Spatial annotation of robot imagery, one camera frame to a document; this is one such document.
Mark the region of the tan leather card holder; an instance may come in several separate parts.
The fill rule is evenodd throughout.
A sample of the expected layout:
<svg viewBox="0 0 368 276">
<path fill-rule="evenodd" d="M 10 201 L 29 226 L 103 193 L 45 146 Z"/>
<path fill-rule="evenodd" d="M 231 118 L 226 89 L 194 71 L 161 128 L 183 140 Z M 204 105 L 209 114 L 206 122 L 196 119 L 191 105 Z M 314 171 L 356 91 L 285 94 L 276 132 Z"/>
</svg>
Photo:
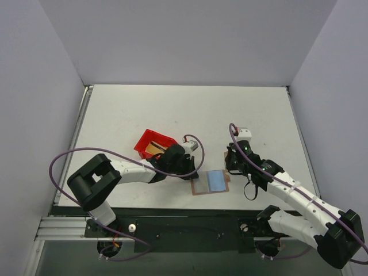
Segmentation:
<svg viewBox="0 0 368 276">
<path fill-rule="evenodd" d="M 229 191 L 230 176 L 224 170 L 200 171 L 197 179 L 192 179 L 191 192 L 194 196 L 225 193 Z"/>
</svg>

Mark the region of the red plastic bin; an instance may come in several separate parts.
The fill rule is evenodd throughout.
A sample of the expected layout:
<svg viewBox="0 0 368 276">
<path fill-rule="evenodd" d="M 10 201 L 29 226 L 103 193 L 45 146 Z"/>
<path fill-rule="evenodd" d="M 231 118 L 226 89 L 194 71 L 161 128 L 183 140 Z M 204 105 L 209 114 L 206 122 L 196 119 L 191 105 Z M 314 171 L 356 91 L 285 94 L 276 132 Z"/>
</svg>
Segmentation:
<svg viewBox="0 0 368 276">
<path fill-rule="evenodd" d="M 168 147 L 178 142 L 168 136 L 146 129 L 134 147 L 142 159 L 148 159 L 156 154 L 163 154 Z"/>
</svg>

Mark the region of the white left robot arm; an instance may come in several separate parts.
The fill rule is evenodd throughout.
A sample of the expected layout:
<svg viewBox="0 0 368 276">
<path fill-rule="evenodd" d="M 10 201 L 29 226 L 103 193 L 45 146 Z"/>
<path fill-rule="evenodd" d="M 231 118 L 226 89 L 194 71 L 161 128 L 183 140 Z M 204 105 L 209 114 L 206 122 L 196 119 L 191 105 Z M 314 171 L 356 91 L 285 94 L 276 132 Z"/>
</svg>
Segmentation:
<svg viewBox="0 0 368 276">
<path fill-rule="evenodd" d="M 156 154 L 138 163 L 110 160 L 97 154 L 73 173 L 67 180 L 76 200 L 85 212 L 97 219 L 98 230 L 104 236 L 117 233 L 116 215 L 107 202 L 113 189 L 123 183 L 156 183 L 174 174 L 183 180 L 197 179 L 194 156 L 198 143 L 192 140 L 173 144 L 164 153 Z"/>
</svg>

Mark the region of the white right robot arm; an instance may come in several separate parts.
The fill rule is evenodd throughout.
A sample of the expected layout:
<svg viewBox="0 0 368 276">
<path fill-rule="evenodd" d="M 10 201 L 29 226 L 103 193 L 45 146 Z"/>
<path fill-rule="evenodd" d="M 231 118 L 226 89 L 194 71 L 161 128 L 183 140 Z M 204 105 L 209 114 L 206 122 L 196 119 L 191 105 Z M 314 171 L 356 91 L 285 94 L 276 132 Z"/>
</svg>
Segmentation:
<svg viewBox="0 0 368 276">
<path fill-rule="evenodd" d="M 229 143 L 227 170 L 244 175 L 262 189 L 294 208 L 293 216 L 276 206 L 259 214 L 257 229 L 263 235 L 273 232 L 298 239 L 315 248 L 321 258 L 342 269 L 361 249 L 367 249 L 361 218 L 353 210 L 346 212 L 326 203 L 295 181 L 280 165 L 253 153 L 247 140 Z"/>
</svg>

